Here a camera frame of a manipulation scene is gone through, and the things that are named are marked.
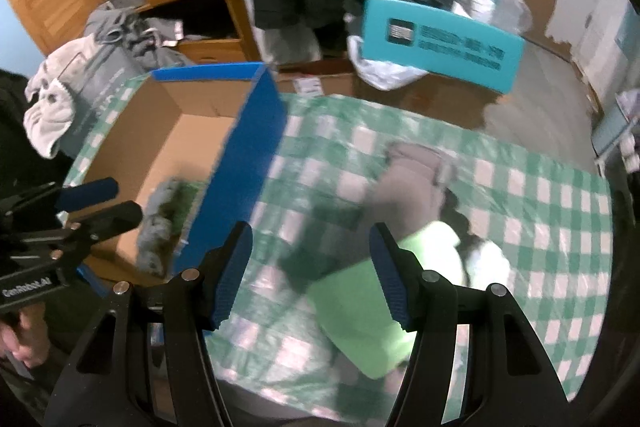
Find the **person's left hand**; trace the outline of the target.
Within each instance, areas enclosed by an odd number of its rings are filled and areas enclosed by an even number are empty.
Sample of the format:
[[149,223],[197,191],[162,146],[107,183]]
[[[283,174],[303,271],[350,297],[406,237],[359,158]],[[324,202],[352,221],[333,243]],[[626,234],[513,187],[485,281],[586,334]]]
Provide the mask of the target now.
[[51,343],[44,303],[35,303],[18,311],[17,322],[14,325],[2,320],[0,329],[2,358],[12,355],[29,369],[47,361]]

